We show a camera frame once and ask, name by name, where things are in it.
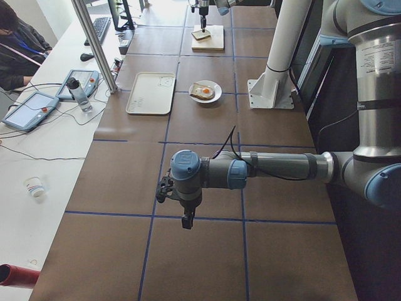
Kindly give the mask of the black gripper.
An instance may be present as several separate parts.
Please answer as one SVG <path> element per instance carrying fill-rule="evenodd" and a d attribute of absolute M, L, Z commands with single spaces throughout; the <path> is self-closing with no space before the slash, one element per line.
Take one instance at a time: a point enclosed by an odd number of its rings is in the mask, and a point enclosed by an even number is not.
<path fill-rule="evenodd" d="M 181 200 L 180 205 L 184 208 L 184 215 L 181 217 L 183 229 L 191 230 L 193 227 L 193 217 L 196 207 L 201 203 L 201 198 L 197 197 L 191 200 Z"/>
<path fill-rule="evenodd" d="M 203 33 L 206 32 L 206 16 L 209 14 L 209 0 L 198 0 L 199 14 L 200 16 L 200 29 Z"/>

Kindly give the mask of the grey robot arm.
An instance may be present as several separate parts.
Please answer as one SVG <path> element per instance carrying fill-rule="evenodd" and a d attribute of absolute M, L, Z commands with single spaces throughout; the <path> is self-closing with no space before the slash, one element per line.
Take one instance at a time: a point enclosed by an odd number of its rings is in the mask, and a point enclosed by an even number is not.
<path fill-rule="evenodd" d="M 228 13 L 229 9 L 235 5 L 241 3 L 241 0 L 216 0 L 214 1 L 217 6 L 217 10 L 221 16 Z M 199 10 L 200 15 L 200 29 L 202 32 L 206 31 L 207 26 L 207 15 L 209 14 L 209 0 L 196 1 L 194 9 Z"/>
<path fill-rule="evenodd" d="M 320 43 L 355 46 L 359 146 L 319 155 L 220 150 L 199 157 L 181 150 L 172 156 L 156 198 L 181 204 L 184 228 L 192 227 L 204 188 L 242 189 L 258 176 L 320 179 L 381 208 L 400 209 L 400 2 L 325 1 Z"/>

